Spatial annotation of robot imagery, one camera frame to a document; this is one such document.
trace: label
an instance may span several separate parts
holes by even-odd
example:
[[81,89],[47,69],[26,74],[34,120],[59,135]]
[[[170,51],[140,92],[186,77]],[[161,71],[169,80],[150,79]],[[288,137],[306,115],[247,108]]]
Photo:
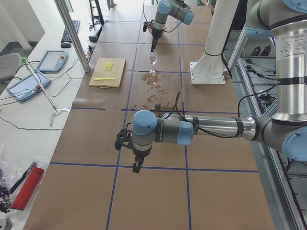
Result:
[[307,34],[276,40],[276,61],[307,56]]
[[156,136],[155,136],[155,142],[163,142],[163,130],[164,130],[164,121],[158,120],[158,124],[156,127]]

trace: red cylinder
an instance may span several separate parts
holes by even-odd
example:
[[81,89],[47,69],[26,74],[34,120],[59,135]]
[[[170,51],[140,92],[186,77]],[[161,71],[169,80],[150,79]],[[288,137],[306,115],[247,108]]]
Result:
[[14,203],[12,204],[11,208],[17,210],[25,209],[43,174],[44,170],[41,168],[34,167],[32,169],[19,194],[14,200]]

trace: desk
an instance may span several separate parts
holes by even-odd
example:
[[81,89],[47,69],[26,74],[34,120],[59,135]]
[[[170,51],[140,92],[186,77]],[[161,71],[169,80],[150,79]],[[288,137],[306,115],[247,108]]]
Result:
[[[63,30],[64,24],[62,19],[59,17],[55,20],[49,30],[46,31],[42,39],[32,51],[31,55],[28,57],[28,60],[40,60],[47,49],[61,50],[60,40]],[[81,21],[78,35],[84,50],[88,46],[88,34],[88,26]],[[47,74],[52,80],[64,73],[73,65],[74,61],[78,59],[73,47],[65,50],[68,51],[67,63],[60,72],[55,74]],[[25,67],[22,67],[16,74],[16,77],[24,78],[29,74],[30,72]],[[52,98],[53,102],[58,108],[71,108],[71,103],[76,96],[83,77],[82,66],[79,62],[77,62],[69,71],[69,75],[72,77],[71,82],[59,96]],[[9,86],[15,84],[17,81],[17,79],[13,79]],[[61,78],[54,80],[48,86],[47,92],[51,95],[57,94],[68,81],[69,76],[64,74]],[[10,95],[4,91],[0,96],[0,99],[7,98],[9,96]],[[14,102],[14,99],[1,100],[0,104],[9,102]],[[14,103],[1,106],[1,109],[2,111],[0,112],[0,116],[2,118],[13,122],[18,127],[24,128],[50,128],[49,118],[54,112],[52,106],[42,92],[25,103]],[[52,128],[63,129],[67,117],[68,113],[66,112],[56,116],[54,118],[54,126]],[[0,121],[0,130],[1,143],[6,143],[1,160],[12,163],[16,162],[17,165],[21,166],[21,172],[24,172],[27,167],[29,167],[31,162],[36,160],[38,155],[45,156],[47,162],[45,162],[43,168],[46,170],[49,163],[48,161],[50,161],[58,139],[61,135],[60,131],[18,130],[2,120]],[[12,230],[20,230],[24,227],[37,191],[38,189],[36,189],[24,211],[11,210],[7,214],[0,213],[1,219],[11,219]],[[18,191],[11,196],[12,200],[14,200],[17,193]]]
[[[106,22],[90,62],[126,58],[121,88],[90,88],[91,74],[84,76],[24,229],[273,229],[248,141],[195,136],[189,146],[155,143],[140,174],[132,173],[131,151],[115,150],[116,133],[136,110],[161,102],[170,111],[178,91],[184,113],[236,115],[230,80],[195,86],[186,70],[203,53],[210,9],[195,7],[196,23],[163,35],[153,79],[147,74],[151,39],[141,32],[142,14],[129,13],[135,8],[110,11],[113,21]],[[146,15],[155,11],[145,8]],[[170,18],[168,29],[177,23]]]

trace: wine glass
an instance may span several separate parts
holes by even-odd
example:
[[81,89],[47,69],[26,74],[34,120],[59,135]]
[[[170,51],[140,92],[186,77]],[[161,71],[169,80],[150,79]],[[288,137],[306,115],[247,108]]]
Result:
[[148,61],[152,64],[152,68],[148,71],[148,73],[152,76],[156,75],[157,72],[154,70],[154,64],[157,63],[157,51],[154,49],[153,52],[151,50],[148,51]]

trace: cutting board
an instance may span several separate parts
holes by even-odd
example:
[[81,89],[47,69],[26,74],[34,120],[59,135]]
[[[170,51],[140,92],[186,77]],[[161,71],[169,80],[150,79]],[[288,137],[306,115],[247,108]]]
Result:
[[[107,61],[113,61],[112,70],[106,71],[105,64]],[[126,60],[124,58],[99,58],[90,80],[90,87],[114,87],[119,88]],[[116,78],[116,80],[94,80],[94,78]]]

